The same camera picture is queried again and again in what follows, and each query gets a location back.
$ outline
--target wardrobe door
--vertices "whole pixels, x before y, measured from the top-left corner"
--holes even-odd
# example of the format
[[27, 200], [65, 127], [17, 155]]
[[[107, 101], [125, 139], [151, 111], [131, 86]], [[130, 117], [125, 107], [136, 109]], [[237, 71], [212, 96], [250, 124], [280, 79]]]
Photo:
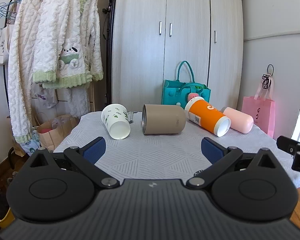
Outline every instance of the wardrobe door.
[[[164, 79], [175, 80], [179, 64], [187, 60], [195, 81], [207, 84], [210, 45], [209, 0], [167, 0]], [[180, 81], [190, 82], [185, 65]]]
[[241, 0], [211, 0], [211, 54], [208, 87], [217, 109], [236, 109], [242, 69]]
[[160, 104], [166, 0], [117, 0], [112, 56], [113, 103], [128, 111]]

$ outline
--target teal tote bag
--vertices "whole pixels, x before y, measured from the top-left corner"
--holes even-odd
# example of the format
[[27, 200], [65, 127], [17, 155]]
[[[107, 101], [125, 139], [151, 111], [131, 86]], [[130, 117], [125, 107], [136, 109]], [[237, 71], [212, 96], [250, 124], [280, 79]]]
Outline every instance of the teal tote bag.
[[[186, 63], [190, 69], [192, 82], [185, 83], [179, 81], [179, 74], [182, 65]], [[198, 93], [199, 96], [203, 97], [204, 100], [209, 102], [211, 90], [206, 85], [196, 83], [194, 81], [194, 74], [190, 64], [187, 61], [181, 62], [178, 69], [178, 79], [175, 81], [165, 80], [162, 88], [162, 105], [179, 105], [184, 109], [187, 104], [187, 98], [189, 93]]]

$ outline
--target orange tumbler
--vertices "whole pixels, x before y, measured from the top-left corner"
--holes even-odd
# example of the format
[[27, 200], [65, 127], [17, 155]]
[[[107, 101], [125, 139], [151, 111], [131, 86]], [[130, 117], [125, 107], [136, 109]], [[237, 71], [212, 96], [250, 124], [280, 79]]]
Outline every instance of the orange tumbler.
[[202, 97], [192, 98], [185, 108], [186, 117], [218, 137], [224, 136], [231, 120]]

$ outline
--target barcode label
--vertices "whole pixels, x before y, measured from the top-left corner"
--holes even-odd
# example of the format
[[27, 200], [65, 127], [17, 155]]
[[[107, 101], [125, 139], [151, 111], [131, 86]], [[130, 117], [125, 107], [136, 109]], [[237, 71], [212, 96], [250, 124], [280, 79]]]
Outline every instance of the barcode label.
[[200, 116], [197, 116], [191, 112], [189, 112], [189, 120], [191, 120], [192, 122], [195, 122], [197, 125], [200, 125]]

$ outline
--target blue gripper pad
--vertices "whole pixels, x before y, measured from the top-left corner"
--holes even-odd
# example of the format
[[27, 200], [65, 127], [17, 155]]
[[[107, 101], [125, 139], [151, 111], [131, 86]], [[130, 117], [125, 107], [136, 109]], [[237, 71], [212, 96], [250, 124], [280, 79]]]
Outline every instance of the blue gripper pad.
[[95, 164], [102, 155], [106, 152], [106, 140], [103, 137], [98, 137], [85, 147], [81, 148], [82, 156], [92, 164]]
[[201, 141], [201, 152], [208, 159], [208, 161], [211, 162], [211, 164], [214, 164], [224, 156], [224, 149], [225, 148], [220, 149], [213, 145], [206, 139], [206, 137]]

